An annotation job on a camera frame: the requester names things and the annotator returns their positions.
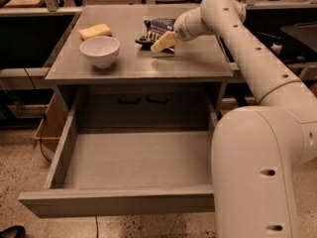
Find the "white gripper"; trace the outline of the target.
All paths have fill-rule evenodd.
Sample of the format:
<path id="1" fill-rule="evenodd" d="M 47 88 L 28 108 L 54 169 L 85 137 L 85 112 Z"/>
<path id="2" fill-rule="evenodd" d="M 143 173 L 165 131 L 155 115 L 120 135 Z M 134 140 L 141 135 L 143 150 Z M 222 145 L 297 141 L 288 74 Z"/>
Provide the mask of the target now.
<path id="1" fill-rule="evenodd" d="M 173 26 L 174 32 L 166 31 L 151 46 L 153 53 L 159 53 L 177 43 L 177 38 L 187 42 L 200 36 L 213 35 L 213 29 L 208 27 L 201 18 L 200 8 L 191 9 L 181 14 Z"/>

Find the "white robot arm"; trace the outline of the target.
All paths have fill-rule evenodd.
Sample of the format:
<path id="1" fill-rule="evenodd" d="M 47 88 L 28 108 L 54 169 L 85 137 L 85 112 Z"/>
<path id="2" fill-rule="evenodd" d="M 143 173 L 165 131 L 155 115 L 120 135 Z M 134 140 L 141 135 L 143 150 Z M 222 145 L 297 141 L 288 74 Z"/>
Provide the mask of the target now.
<path id="1" fill-rule="evenodd" d="M 219 36 L 255 97 L 213 133 L 211 164 L 218 238 L 300 238 L 292 169 L 317 157 L 317 98 L 243 24 L 235 0 L 202 0 L 151 47 Z"/>

